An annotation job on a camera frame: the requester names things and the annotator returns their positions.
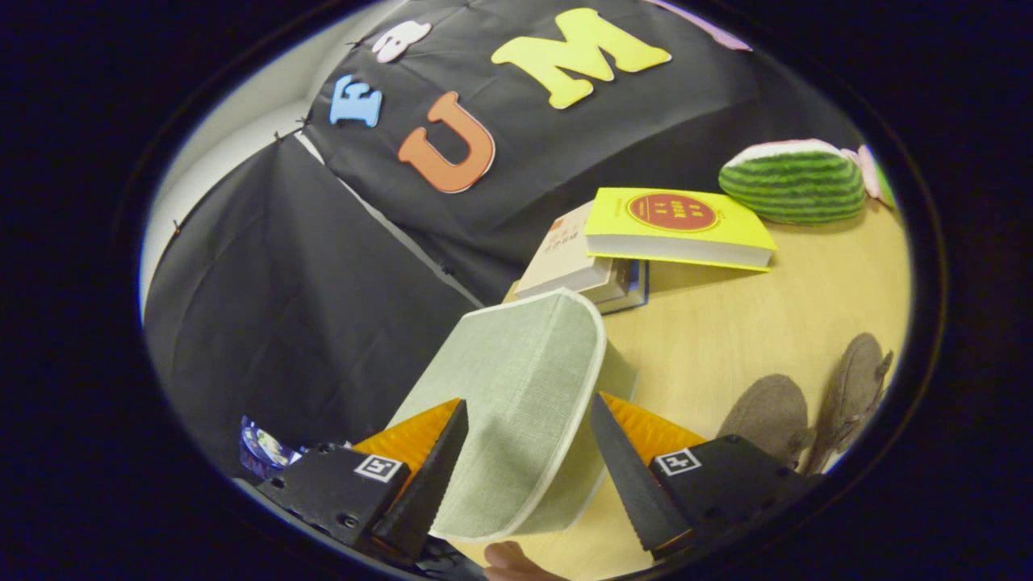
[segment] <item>wooden table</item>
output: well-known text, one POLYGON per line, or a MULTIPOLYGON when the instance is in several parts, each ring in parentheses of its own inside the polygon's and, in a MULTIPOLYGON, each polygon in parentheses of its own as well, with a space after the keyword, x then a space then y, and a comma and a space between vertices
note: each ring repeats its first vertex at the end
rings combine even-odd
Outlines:
MULTIPOLYGON (((603 316, 609 340, 639 371, 634 403, 711 438, 754 380, 784 373, 803 389, 813 426, 855 335, 870 332, 883 350, 900 353, 911 273, 898 215, 869 200, 847 222, 765 224, 778 245, 771 272, 654 262, 649 304, 603 316)), ((652 564, 608 475, 573 526, 509 539, 572 581, 652 564)), ((487 544, 453 545, 487 567, 487 544)))

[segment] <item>slipper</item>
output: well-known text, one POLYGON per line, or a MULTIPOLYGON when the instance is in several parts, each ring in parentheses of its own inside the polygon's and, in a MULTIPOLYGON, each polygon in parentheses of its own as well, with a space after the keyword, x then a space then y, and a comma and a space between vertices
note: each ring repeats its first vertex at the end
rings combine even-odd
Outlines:
POLYGON ((850 341, 821 404, 817 438, 805 473, 821 471, 833 452, 845 452, 857 439, 882 399, 882 380, 893 360, 894 351, 883 357, 870 333, 850 341))
POLYGON ((785 375, 766 375, 746 390, 731 408, 717 437, 735 434, 793 467, 814 441, 807 427, 807 400, 785 375))

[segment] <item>white wall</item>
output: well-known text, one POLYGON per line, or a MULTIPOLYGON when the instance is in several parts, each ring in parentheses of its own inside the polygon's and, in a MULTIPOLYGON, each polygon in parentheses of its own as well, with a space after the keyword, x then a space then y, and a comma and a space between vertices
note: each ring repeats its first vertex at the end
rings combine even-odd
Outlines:
POLYGON ((140 250, 139 310, 158 259, 201 196, 242 161, 296 129, 334 66, 407 0, 378 2, 333 24, 255 72, 216 105, 184 142, 155 192, 140 250))

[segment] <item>green striped plush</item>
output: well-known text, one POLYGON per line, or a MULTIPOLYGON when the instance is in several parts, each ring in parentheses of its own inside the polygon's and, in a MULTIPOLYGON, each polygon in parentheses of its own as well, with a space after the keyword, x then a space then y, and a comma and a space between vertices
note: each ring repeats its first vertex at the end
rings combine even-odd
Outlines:
POLYGON ((718 183, 758 216, 788 224, 852 218, 866 196, 856 163, 818 140, 747 148, 721 167, 718 183))

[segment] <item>human hand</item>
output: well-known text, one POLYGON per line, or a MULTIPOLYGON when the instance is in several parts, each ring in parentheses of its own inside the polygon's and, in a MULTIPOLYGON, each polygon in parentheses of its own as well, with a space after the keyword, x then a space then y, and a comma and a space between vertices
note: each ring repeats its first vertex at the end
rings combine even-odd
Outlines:
POLYGON ((527 558, 515 541, 484 547, 484 559, 492 565, 484 569, 488 581, 568 581, 527 558))

